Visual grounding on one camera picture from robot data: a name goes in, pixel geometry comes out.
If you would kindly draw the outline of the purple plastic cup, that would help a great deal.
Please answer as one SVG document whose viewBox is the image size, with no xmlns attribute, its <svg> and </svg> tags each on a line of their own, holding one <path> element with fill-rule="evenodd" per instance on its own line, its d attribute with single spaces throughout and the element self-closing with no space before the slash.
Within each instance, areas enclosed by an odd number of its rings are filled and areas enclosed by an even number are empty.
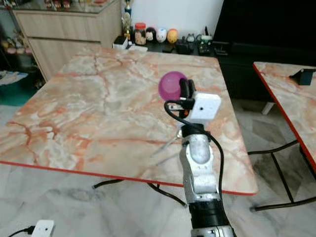
<svg viewBox="0 0 316 237">
<path fill-rule="evenodd" d="M 164 101 L 179 101 L 181 98 L 180 81 L 188 79 L 183 73 L 171 71 L 165 73 L 159 81 L 158 92 Z"/>
</svg>

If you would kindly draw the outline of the black charger device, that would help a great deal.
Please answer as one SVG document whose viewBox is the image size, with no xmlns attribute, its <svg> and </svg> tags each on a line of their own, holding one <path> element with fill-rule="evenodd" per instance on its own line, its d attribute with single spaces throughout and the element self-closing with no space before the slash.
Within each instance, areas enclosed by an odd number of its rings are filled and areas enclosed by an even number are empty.
<svg viewBox="0 0 316 237">
<path fill-rule="evenodd" d="M 190 55 L 194 52 L 194 45 L 191 42 L 186 40 L 178 40 L 175 43 L 175 48 L 178 54 Z"/>
</svg>

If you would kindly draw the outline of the silver metal spoon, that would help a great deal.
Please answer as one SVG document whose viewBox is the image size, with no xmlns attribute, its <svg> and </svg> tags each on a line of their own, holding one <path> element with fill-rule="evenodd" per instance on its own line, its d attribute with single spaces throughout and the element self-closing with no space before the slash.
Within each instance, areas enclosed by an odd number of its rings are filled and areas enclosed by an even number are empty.
<svg viewBox="0 0 316 237">
<path fill-rule="evenodd" d="M 182 131 L 179 129 L 176 132 L 176 134 L 171 138 L 171 140 L 167 141 L 164 145 L 158 148 L 153 154 L 151 154 L 151 157 L 155 157 L 161 152 L 164 152 L 171 144 L 176 142 L 176 140 L 180 139 L 181 137 L 182 137 Z"/>
</svg>

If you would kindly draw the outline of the black green topped device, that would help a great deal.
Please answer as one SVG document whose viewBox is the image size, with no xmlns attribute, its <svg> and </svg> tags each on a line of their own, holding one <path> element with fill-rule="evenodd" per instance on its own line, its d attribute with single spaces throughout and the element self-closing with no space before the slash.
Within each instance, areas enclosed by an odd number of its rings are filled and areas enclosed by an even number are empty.
<svg viewBox="0 0 316 237">
<path fill-rule="evenodd" d="M 198 42 L 198 54 L 201 56 L 209 55 L 213 37 L 210 33 L 208 33 L 208 28 L 206 26 L 204 27 L 202 34 L 199 34 L 196 39 Z"/>
</svg>

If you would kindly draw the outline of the black tv console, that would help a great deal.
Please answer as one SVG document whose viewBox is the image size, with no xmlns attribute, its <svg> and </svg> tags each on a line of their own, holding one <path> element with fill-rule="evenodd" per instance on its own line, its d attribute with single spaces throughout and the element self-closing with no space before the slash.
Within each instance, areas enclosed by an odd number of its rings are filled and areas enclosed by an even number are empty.
<svg viewBox="0 0 316 237">
<path fill-rule="evenodd" d="M 271 102 L 264 83 L 253 67 L 255 62 L 316 66 L 316 49 L 293 49 L 245 43 L 213 43 L 231 99 Z"/>
</svg>

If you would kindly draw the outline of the yellow round figurine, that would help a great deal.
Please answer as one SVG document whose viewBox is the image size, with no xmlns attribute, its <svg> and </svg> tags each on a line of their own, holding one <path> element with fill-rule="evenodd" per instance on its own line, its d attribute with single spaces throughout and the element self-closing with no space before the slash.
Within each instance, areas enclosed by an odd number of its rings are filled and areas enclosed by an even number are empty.
<svg viewBox="0 0 316 237">
<path fill-rule="evenodd" d="M 175 44 L 178 41 L 179 32 L 177 29 L 169 29 L 167 32 L 167 42 L 169 44 Z"/>
</svg>

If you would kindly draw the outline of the silver metal fork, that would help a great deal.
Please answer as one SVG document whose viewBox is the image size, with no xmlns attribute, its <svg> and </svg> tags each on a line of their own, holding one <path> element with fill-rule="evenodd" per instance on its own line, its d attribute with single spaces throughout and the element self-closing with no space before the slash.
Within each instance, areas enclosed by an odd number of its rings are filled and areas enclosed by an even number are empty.
<svg viewBox="0 0 316 237">
<path fill-rule="evenodd" d="M 153 156 L 155 158 L 154 165 L 163 165 L 167 162 L 178 159 L 179 156 L 179 152 L 159 152 L 158 154 Z"/>
</svg>

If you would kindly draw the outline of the white round figurine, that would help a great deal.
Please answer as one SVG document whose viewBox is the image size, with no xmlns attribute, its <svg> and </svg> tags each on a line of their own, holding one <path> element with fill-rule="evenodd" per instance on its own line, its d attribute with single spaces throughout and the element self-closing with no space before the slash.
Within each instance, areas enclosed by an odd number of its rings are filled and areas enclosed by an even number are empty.
<svg viewBox="0 0 316 237">
<path fill-rule="evenodd" d="M 158 43 L 163 43 L 167 40 L 167 34 L 168 34 L 168 30 L 167 29 L 156 29 L 156 41 Z"/>
</svg>

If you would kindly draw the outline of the black round figurine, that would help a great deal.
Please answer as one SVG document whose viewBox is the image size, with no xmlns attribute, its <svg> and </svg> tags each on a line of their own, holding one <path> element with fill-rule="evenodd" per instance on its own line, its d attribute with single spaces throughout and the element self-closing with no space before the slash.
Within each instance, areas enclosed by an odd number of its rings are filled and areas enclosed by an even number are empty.
<svg viewBox="0 0 316 237">
<path fill-rule="evenodd" d="M 147 43 L 151 41 L 156 41 L 156 37 L 157 37 L 156 29 L 154 29 L 153 27 L 147 27 L 145 30 L 145 38 L 146 38 Z"/>
</svg>

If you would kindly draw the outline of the red lidded glass jar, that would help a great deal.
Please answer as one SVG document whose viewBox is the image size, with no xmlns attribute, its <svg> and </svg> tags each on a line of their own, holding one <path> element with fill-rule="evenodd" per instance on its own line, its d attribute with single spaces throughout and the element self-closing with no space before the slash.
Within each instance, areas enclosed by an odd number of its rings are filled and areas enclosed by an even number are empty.
<svg viewBox="0 0 316 237">
<path fill-rule="evenodd" d="M 134 43 L 136 45 L 144 46 L 147 43 L 146 38 L 147 25 L 142 22 L 135 23 L 134 25 Z"/>
</svg>

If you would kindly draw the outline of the small white box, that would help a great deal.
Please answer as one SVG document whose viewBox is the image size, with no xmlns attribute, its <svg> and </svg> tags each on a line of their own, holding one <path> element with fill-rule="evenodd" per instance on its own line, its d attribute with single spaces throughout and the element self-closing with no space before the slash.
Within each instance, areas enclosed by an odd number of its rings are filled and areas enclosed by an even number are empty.
<svg viewBox="0 0 316 237">
<path fill-rule="evenodd" d="M 126 36 L 118 36 L 113 42 L 113 49 L 125 50 L 128 47 L 128 38 Z"/>
</svg>

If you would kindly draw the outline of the white furniture leg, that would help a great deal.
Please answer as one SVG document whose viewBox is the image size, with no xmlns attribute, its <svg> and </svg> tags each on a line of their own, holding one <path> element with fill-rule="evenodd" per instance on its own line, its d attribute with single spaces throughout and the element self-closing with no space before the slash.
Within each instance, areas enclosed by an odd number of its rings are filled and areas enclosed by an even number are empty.
<svg viewBox="0 0 316 237">
<path fill-rule="evenodd" d="M 275 102 L 266 102 L 261 110 L 262 115 L 268 115 L 273 106 L 275 106 Z"/>
</svg>

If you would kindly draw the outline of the gold trophy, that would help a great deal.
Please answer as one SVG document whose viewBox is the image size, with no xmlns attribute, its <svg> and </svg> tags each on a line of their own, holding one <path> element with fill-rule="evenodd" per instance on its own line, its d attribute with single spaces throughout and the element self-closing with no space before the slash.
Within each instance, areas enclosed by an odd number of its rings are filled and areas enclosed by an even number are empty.
<svg viewBox="0 0 316 237">
<path fill-rule="evenodd" d="M 123 34 L 128 41 L 131 41 L 131 34 L 133 33 L 132 19 L 131 19 L 131 13 L 132 13 L 131 2 L 132 2 L 132 0 L 124 0 L 124 2 L 125 2 L 125 7 L 123 9 L 123 14 L 122 14 L 122 18 L 121 18 L 122 25 L 123 25 Z"/>
</svg>

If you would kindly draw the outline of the black television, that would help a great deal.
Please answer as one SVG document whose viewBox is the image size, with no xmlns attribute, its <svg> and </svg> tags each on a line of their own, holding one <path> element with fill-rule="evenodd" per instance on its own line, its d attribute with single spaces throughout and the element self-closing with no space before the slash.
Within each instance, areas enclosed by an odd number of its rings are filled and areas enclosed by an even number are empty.
<svg viewBox="0 0 316 237">
<path fill-rule="evenodd" d="M 316 0 L 224 0 L 215 40 L 275 47 L 316 42 Z"/>
</svg>

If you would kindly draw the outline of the stack of papers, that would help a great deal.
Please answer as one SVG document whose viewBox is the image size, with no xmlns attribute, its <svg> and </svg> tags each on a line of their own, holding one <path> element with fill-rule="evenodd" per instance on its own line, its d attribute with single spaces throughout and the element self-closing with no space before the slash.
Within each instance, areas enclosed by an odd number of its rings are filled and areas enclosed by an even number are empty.
<svg viewBox="0 0 316 237">
<path fill-rule="evenodd" d="M 24 72 L 12 72 L 12 71 L 0 71 L 0 86 L 10 85 L 21 81 L 25 77 L 29 76 L 29 73 Z"/>
</svg>

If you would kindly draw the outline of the green storage box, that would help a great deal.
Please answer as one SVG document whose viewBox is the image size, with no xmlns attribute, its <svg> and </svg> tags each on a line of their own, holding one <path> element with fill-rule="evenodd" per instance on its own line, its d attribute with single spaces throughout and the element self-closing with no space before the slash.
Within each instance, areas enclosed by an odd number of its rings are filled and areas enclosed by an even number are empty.
<svg viewBox="0 0 316 237">
<path fill-rule="evenodd" d="M 21 107 L 38 91 L 36 79 L 27 76 L 17 82 L 0 86 L 0 104 Z"/>
</svg>

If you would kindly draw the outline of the small black box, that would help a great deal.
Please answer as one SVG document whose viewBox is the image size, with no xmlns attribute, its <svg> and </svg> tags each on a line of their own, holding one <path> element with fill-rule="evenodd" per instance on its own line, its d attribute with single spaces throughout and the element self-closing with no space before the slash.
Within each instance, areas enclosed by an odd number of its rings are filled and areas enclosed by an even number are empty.
<svg viewBox="0 0 316 237">
<path fill-rule="evenodd" d="M 289 79 L 291 79 L 291 81 L 295 82 L 297 85 L 309 86 L 312 83 L 314 72 L 316 72 L 316 69 L 303 68 L 298 70 L 298 72 L 294 73 L 293 75 L 290 75 Z"/>
</svg>

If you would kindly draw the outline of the dark cluttered shelf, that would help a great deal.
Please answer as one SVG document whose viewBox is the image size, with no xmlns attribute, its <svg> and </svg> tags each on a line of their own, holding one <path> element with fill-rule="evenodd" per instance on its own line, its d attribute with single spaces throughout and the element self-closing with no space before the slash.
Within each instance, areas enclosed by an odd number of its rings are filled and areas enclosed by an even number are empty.
<svg viewBox="0 0 316 237">
<path fill-rule="evenodd" d="M 6 5 L 0 5 L 0 47 L 2 56 L 12 72 L 25 73 L 33 77 L 36 83 L 45 82 L 13 9 Z"/>
</svg>

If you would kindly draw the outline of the light wooden cabinet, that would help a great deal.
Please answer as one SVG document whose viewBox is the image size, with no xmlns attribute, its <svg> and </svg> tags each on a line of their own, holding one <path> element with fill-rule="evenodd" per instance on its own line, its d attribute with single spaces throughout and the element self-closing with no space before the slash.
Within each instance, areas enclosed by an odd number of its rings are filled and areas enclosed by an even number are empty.
<svg viewBox="0 0 316 237">
<path fill-rule="evenodd" d="M 84 47 L 112 47 L 122 30 L 122 0 L 31 0 L 12 9 L 45 81 Z"/>
</svg>

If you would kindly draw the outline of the black metal table frame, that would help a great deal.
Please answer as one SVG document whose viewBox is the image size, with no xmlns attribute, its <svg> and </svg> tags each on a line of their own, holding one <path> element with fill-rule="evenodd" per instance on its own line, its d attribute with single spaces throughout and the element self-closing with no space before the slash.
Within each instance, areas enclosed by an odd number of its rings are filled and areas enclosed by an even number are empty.
<svg viewBox="0 0 316 237">
<path fill-rule="evenodd" d="M 289 188 L 289 185 L 287 184 L 286 178 L 284 176 L 284 173 L 282 171 L 282 168 L 280 167 L 278 163 L 278 159 L 275 156 L 276 152 L 283 151 L 293 145 L 299 144 L 298 140 L 294 140 L 292 142 L 289 142 L 288 144 L 282 145 L 278 148 L 270 149 L 270 150 L 262 150 L 262 151 L 249 151 L 247 152 L 248 155 L 262 155 L 262 154 L 269 154 L 271 158 L 273 159 L 273 162 L 275 163 L 275 168 L 278 173 L 278 176 L 280 177 L 281 183 L 285 189 L 287 198 L 289 199 L 289 202 L 287 203 L 280 203 L 280 204 L 271 204 L 271 205 L 262 205 L 258 207 L 251 207 L 250 210 L 252 212 L 259 212 L 264 210 L 271 210 L 275 208 L 290 208 L 290 207 L 298 207 L 305 204 L 310 204 L 313 202 L 316 202 L 316 196 L 310 197 L 307 199 L 301 199 L 301 200 L 294 200 L 293 194 Z"/>
<path fill-rule="evenodd" d="M 110 185 L 110 184 L 115 184 L 115 183 L 120 183 L 123 182 L 124 180 L 105 180 L 105 181 L 101 181 L 99 183 L 96 183 L 94 185 L 92 185 L 93 189 L 97 189 L 99 187 L 103 187 L 104 185 Z M 187 203 L 185 203 L 185 201 L 183 201 L 182 199 L 178 198 L 177 196 L 175 196 L 172 193 L 166 192 L 165 190 L 160 189 L 160 184 L 152 184 L 152 183 L 146 183 L 147 185 L 149 185 L 149 187 L 152 188 L 152 190 L 154 190 L 155 192 L 158 192 L 159 194 L 166 196 L 168 198 L 173 199 L 174 201 L 176 201 L 177 203 L 179 203 L 180 205 L 182 205 L 183 207 L 187 207 Z"/>
</svg>

